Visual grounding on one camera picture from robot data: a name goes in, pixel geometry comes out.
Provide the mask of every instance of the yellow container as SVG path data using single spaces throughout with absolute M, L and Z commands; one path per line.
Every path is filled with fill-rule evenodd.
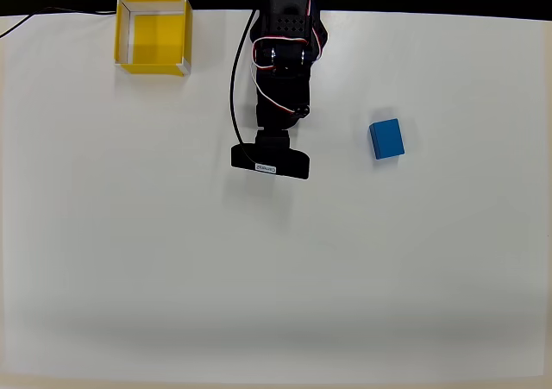
M 188 0 L 117 0 L 115 63 L 132 74 L 191 73 Z

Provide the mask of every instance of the white cable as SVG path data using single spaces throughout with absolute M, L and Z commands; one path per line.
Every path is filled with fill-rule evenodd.
M 251 46 L 251 60 L 253 61 L 253 64 L 255 64 L 255 67 L 260 68 L 261 70 L 268 70 L 270 68 L 274 68 L 274 66 L 259 66 L 255 60 L 255 46 L 257 42 L 261 40 L 302 41 L 305 43 L 307 42 L 305 38 L 289 38 L 281 35 L 266 35 L 264 37 L 260 37 L 257 40 L 253 41 L 253 46 Z
M 310 14 L 311 14 L 311 0 L 309 0 L 309 6 L 307 7 L 307 15 L 309 16 Z M 320 45 L 320 39 L 318 38 L 318 34 L 315 31 L 314 27 L 312 28 L 312 33 L 314 34 L 314 38 L 317 40 L 317 45 L 318 45 L 317 59 L 312 62 L 314 64 L 315 62 L 320 60 L 320 57 L 322 57 L 322 46 Z
M 276 103 L 276 102 L 275 102 L 274 100 L 272 100 L 269 96 L 267 96 L 263 90 L 260 89 L 259 85 L 257 84 L 257 80 L 255 79 L 254 72 L 253 72 L 253 63 L 251 63 L 251 78 L 253 79 L 253 82 L 255 83 L 255 87 L 257 87 L 257 90 L 259 91 L 259 93 L 262 94 L 263 97 L 264 97 L 266 100 L 268 100 L 270 103 L 274 104 L 276 107 L 280 107 L 282 110 L 285 110 L 285 111 L 287 111 L 287 112 L 289 112 L 289 113 L 295 113 L 294 110 L 288 109 L 287 107 L 282 106 L 281 104 Z

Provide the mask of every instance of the cable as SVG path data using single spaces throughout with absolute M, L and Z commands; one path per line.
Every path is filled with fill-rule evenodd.
M 309 16 L 311 14 L 311 0 L 309 0 L 309 6 L 307 7 L 307 15 Z M 320 57 L 322 57 L 322 46 L 320 45 L 320 39 L 318 38 L 317 31 L 312 27 L 312 33 L 314 34 L 314 38 L 317 40 L 317 46 L 318 46 L 318 56 L 317 59 L 313 61 L 313 64 L 320 60 Z
M 257 84 L 257 80 L 255 80 L 255 75 L 253 73 L 253 63 L 251 63 L 251 78 L 253 79 L 253 82 L 255 83 L 255 87 L 257 87 L 257 90 L 259 91 L 260 94 L 262 94 L 264 96 L 264 98 L 266 100 L 268 100 L 270 103 L 274 104 L 276 107 L 280 107 L 282 110 L 285 110 L 289 113 L 295 113 L 294 110 L 291 110 L 291 109 L 288 109 L 287 107 L 285 106 L 282 106 L 281 104 L 278 104 L 276 103 L 274 100 L 272 100 L 269 96 L 267 96 L 263 90 L 260 89 L 259 85 Z
M 251 159 L 248 155 L 248 152 L 245 148 L 245 145 L 242 140 L 242 136 L 240 135 L 240 130 L 238 129 L 238 124 L 235 121 L 235 112 L 234 112 L 234 82 L 235 82 L 235 69 L 238 67 L 238 60 L 240 59 L 240 54 L 242 53 L 243 48 L 243 42 L 245 41 L 245 37 L 248 35 L 249 28 L 251 27 L 251 22 L 253 21 L 253 17 L 255 16 L 256 9 L 251 11 L 251 15 L 249 16 L 248 23 L 245 26 L 245 29 L 243 30 L 243 35 L 241 36 L 240 45 L 238 46 L 238 50 L 235 53 L 235 59 L 234 59 L 234 65 L 232 66 L 232 75 L 230 76 L 230 115 L 232 116 L 232 124 L 234 125 L 234 131 L 235 135 L 238 138 L 238 141 L 240 142 L 241 150 L 243 150 L 243 154 L 246 155 L 246 157 L 251 160 L 253 163 L 255 162 L 253 159 Z
M 38 11 L 35 11 L 35 12 L 29 14 L 28 16 L 26 16 L 25 18 L 20 20 L 16 25 L 14 25 L 13 27 L 7 29 L 3 33 L 1 33 L 0 38 L 3 38 L 6 35 L 8 35 L 9 33 L 11 33 L 14 29 L 19 27 L 25 21 L 28 21 L 32 16 L 36 16 L 37 14 L 48 12 L 52 9 L 62 11 L 62 12 L 76 13 L 76 14 L 90 14 L 90 15 L 93 15 L 93 16 L 113 16 L 116 13 L 115 11 L 78 11 L 76 9 L 67 9 L 67 8 L 58 8 L 58 7 L 45 7 L 43 9 L 39 9 Z

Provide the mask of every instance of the white table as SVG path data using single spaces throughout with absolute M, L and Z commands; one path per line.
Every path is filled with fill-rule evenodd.
M 194 13 L 189 78 L 117 71 L 112 17 L 37 16 L 0 41 L 4 372 L 543 374 L 544 24 L 323 13 L 311 114 L 291 132 L 310 156 L 303 181 L 230 166 L 229 75 L 247 18 Z M 249 50 L 235 90 L 246 141 Z M 406 153 L 376 162 L 368 126 L 392 117 Z

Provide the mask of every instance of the blue block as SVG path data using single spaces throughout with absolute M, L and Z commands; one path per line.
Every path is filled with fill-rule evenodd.
M 403 138 L 400 136 L 400 127 L 397 119 L 376 122 L 370 125 L 373 151 L 376 159 L 391 158 L 405 154 Z

